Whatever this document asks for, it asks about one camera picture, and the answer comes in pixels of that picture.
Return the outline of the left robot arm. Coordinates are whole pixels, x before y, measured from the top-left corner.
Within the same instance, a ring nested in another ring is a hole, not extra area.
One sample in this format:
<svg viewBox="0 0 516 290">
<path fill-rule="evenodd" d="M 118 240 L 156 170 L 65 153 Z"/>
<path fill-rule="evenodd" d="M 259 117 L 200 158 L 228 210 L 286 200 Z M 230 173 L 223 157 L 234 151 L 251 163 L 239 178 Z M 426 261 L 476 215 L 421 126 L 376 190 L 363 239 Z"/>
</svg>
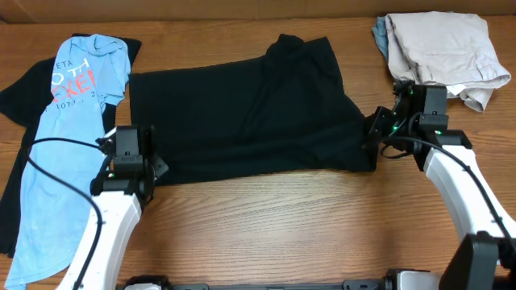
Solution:
<svg viewBox="0 0 516 290">
<path fill-rule="evenodd" d="M 132 231 L 169 169 L 152 126 L 117 126 L 96 143 L 106 158 L 91 181 L 89 220 L 59 289 L 115 288 Z"/>
</svg>

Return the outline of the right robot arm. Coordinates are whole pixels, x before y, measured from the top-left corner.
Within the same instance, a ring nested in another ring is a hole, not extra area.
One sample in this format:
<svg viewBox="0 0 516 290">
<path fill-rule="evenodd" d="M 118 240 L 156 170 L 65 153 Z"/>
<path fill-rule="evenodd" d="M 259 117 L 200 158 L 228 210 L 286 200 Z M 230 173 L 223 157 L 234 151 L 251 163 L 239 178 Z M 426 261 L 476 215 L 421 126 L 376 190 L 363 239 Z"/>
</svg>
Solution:
<svg viewBox="0 0 516 290">
<path fill-rule="evenodd" d="M 381 145 L 413 156 L 439 190 L 460 245 L 442 274 L 389 269 L 378 289 L 514 289 L 515 221 L 481 174 L 466 134 L 448 127 L 447 89 L 395 81 L 392 109 L 366 119 L 365 148 Z"/>
</svg>

